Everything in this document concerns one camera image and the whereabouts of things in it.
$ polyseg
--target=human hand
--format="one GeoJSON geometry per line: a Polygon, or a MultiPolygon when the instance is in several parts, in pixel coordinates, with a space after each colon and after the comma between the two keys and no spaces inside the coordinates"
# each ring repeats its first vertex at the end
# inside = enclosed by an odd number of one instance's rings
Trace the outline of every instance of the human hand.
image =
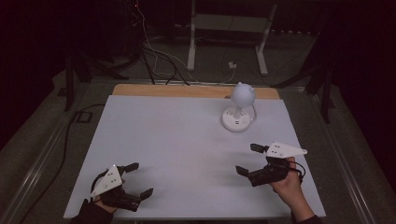
{"type": "Polygon", "coordinates": [[[100,199],[100,195],[96,196],[93,201],[94,201],[95,205],[105,209],[108,213],[115,213],[118,209],[117,207],[111,207],[111,206],[105,205],[102,202],[102,200],[100,199]]]}
{"type": "MultiPolygon", "coordinates": [[[[290,162],[290,168],[296,168],[295,159],[293,157],[286,158],[286,160],[290,162]]],[[[297,172],[289,171],[285,179],[273,182],[270,186],[279,195],[280,199],[288,205],[297,222],[306,220],[315,215],[305,199],[297,172]]]]}

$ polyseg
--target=floor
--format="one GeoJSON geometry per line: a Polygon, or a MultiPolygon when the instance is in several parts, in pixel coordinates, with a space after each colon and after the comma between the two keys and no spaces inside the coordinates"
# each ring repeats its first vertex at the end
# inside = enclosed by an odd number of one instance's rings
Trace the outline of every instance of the floor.
{"type": "MultiPolygon", "coordinates": [[[[152,36],[149,43],[153,49],[172,55],[170,57],[183,79],[191,85],[233,85],[241,81],[260,87],[297,75],[304,58],[315,43],[315,38],[309,35],[270,34],[264,51],[269,75],[263,77],[255,59],[254,38],[240,38],[243,40],[236,38],[226,41],[209,34],[200,39],[195,71],[191,73],[183,65],[187,61],[188,38],[169,40],[152,36]],[[229,62],[236,63],[234,70],[228,67],[229,62]]],[[[169,74],[174,72],[173,65],[161,59],[155,63],[155,56],[150,53],[154,54],[151,49],[147,50],[148,63],[152,68],[155,66],[155,82],[164,84],[172,76],[169,74]]],[[[16,223],[26,214],[28,207],[56,175],[65,157],[58,178],[23,223],[67,223],[63,219],[64,209],[103,108],[92,107],[92,121],[73,123],[67,132],[72,112],[89,105],[105,104],[107,96],[118,83],[150,83],[149,73],[142,60],[120,72],[130,78],[125,81],[114,80],[97,71],[92,72],[94,78],[91,83],[76,81],[76,99],[69,113],[64,112],[64,97],[57,96],[60,88],[64,87],[64,72],[55,77],[55,90],[0,152],[0,174],[3,177],[0,183],[0,208],[3,221],[9,218],[7,220],[12,220],[10,223],[16,223]]],[[[333,107],[329,110],[331,123],[328,124],[319,114],[320,93],[307,95],[304,92],[308,80],[305,78],[293,83],[279,90],[279,94],[290,112],[301,146],[310,148],[306,159],[327,213],[323,222],[394,223],[396,196],[337,87],[332,86],[333,107]]],[[[182,84],[182,81],[176,79],[168,84],[182,84]]],[[[290,223],[290,219],[282,217],[265,221],[217,222],[283,224],[290,223]]],[[[128,221],[114,220],[113,223],[128,221]]]]}

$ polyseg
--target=white table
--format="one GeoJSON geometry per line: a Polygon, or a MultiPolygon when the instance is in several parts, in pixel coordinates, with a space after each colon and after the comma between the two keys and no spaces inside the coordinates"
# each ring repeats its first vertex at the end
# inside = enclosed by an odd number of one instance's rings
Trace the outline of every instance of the white table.
{"type": "MultiPolygon", "coordinates": [[[[288,217],[289,208],[268,185],[253,188],[235,165],[261,169],[265,156],[250,143],[274,141],[299,146],[282,100],[256,100],[258,118],[243,133],[231,133],[220,115],[227,99],[109,96],[64,217],[74,217],[89,198],[92,181],[113,164],[139,162],[123,175],[127,193],[154,188],[137,212],[119,210],[127,219],[239,219],[288,217]]],[[[304,156],[303,190],[314,212],[325,212],[304,156]]]]}

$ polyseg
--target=table leg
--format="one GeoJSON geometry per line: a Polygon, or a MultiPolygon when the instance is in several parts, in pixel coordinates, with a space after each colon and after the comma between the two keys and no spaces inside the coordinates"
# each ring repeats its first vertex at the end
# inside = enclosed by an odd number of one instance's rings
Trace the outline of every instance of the table leg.
{"type": "Polygon", "coordinates": [[[275,16],[276,8],[277,8],[277,4],[273,4],[270,15],[268,17],[267,23],[264,28],[264,32],[262,33],[262,42],[260,43],[259,46],[256,46],[257,61],[260,67],[260,74],[262,74],[262,76],[268,75],[267,65],[265,64],[264,55],[262,54],[262,51],[264,50],[265,42],[267,41],[268,35],[270,34],[271,31],[271,25],[273,18],[275,16]]]}
{"type": "Polygon", "coordinates": [[[191,1],[191,36],[190,36],[190,49],[189,59],[187,60],[187,70],[194,71],[195,66],[195,0],[191,1]]]}

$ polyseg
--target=power cord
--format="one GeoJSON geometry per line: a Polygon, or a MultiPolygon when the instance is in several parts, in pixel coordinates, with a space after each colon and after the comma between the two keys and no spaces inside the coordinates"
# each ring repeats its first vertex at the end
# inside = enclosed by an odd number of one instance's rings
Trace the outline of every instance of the power cord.
{"type": "Polygon", "coordinates": [[[298,169],[292,169],[292,168],[290,168],[292,171],[295,171],[295,172],[297,172],[297,173],[299,174],[300,182],[303,183],[303,179],[304,179],[304,176],[305,176],[305,173],[306,173],[305,168],[304,168],[300,163],[298,163],[298,162],[296,162],[296,161],[289,161],[289,162],[294,163],[294,164],[300,166],[301,168],[303,168],[304,173],[302,173],[302,172],[301,172],[300,170],[298,170],[298,169]]]}
{"type": "Polygon", "coordinates": [[[137,11],[140,13],[140,15],[142,16],[143,32],[144,32],[144,35],[145,35],[145,38],[146,38],[146,42],[147,42],[147,43],[143,43],[143,44],[144,44],[144,46],[146,46],[148,49],[151,49],[152,55],[155,57],[154,68],[152,68],[152,69],[151,69],[151,67],[149,66],[148,62],[147,62],[146,56],[144,56],[144,58],[143,58],[143,60],[145,61],[145,65],[146,65],[146,67],[147,67],[147,69],[148,69],[148,73],[149,73],[149,75],[150,75],[150,77],[151,77],[151,82],[152,82],[153,84],[155,84],[155,81],[153,80],[152,75],[157,75],[157,76],[158,76],[158,75],[170,75],[171,78],[168,79],[168,81],[166,82],[166,84],[167,84],[170,80],[176,78],[176,73],[178,73],[178,74],[180,75],[181,80],[183,81],[183,83],[186,84],[186,85],[188,85],[188,86],[190,86],[190,84],[181,76],[181,74],[180,74],[179,70],[177,69],[175,63],[173,63],[173,61],[170,60],[169,57],[172,57],[172,58],[177,59],[179,62],[181,62],[181,63],[186,67],[186,69],[187,69],[187,65],[184,64],[178,57],[176,57],[176,56],[174,56],[174,55],[171,55],[171,54],[168,54],[168,53],[165,53],[165,52],[162,52],[162,51],[159,51],[159,50],[157,50],[157,49],[154,49],[154,48],[150,45],[149,39],[148,39],[148,35],[147,35],[147,32],[146,32],[146,27],[145,27],[146,18],[145,18],[145,16],[143,15],[142,11],[141,11],[140,8],[139,8],[139,1],[138,1],[138,0],[136,0],[136,9],[137,9],[137,11]],[[160,58],[160,56],[157,55],[157,54],[161,54],[162,56],[165,56],[165,57],[167,58],[166,61],[168,61],[169,63],[171,63],[171,64],[174,66],[174,68],[175,68],[175,70],[176,70],[176,72],[175,72],[174,74],[158,74],[158,73],[155,72],[155,70],[156,70],[156,68],[157,68],[158,59],[160,58]]]}
{"type": "Polygon", "coordinates": [[[87,106],[79,111],[76,111],[75,114],[73,115],[73,118],[70,119],[68,125],[67,125],[67,129],[66,129],[66,134],[65,134],[65,139],[64,139],[64,154],[62,156],[62,161],[61,161],[61,165],[59,166],[58,170],[56,171],[54,177],[51,179],[51,181],[48,183],[48,185],[44,188],[44,190],[40,193],[40,195],[38,196],[38,198],[32,203],[32,205],[29,207],[29,209],[26,211],[26,213],[23,215],[22,219],[20,220],[20,224],[22,224],[24,222],[24,220],[29,216],[29,214],[32,212],[32,210],[35,208],[35,206],[37,205],[37,203],[41,200],[41,198],[45,195],[45,193],[48,191],[48,189],[52,186],[52,184],[55,182],[56,178],[58,177],[59,173],[62,171],[62,168],[64,167],[64,162],[66,160],[66,152],[67,152],[67,140],[69,137],[69,131],[70,131],[70,127],[71,125],[75,122],[76,118],[78,118],[78,116],[81,116],[83,113],[86,113],[86,110],[91,108],[91,107],[95,107],[95,106],[104,106],[104,105],[90,105],[87,106]]]}
{"type": "Polygon", "coordinates": [[[186,84],[187,86],[190,86],[190,84],[187,82],[187,80],[181,75],[180,70],[177,68],[177,66],[176,66],[176,64],[173,62],[173,60],[172,60],[166,53],[163,53],[163,52],[158,51],[158,50],[156,50],[156,49],[155,49],[155,51],[156,51],[158,54],[160,54],[160,55],[158,56],[160,59],[163,59],[163,60],[169,62],[170,64],[172,64],[172,66],[174,67],[174,73],[173,73],[173,74],[158,74],[158,73],[153,73],[153,74],[156,75],[156,76],[158,76],[158,77],[160,77],[159,75],[171,75],[171,77],[169,77],[169,78],[166,78],[166,77],[162,77],[162,78],[167,79],[167,80],[168,80],[167,83],[168,83],[170,80],[172,80],[172,79],[176,79],[176,80],[182,81],[182,82],[183,82],[184,84],[186,84]]]}

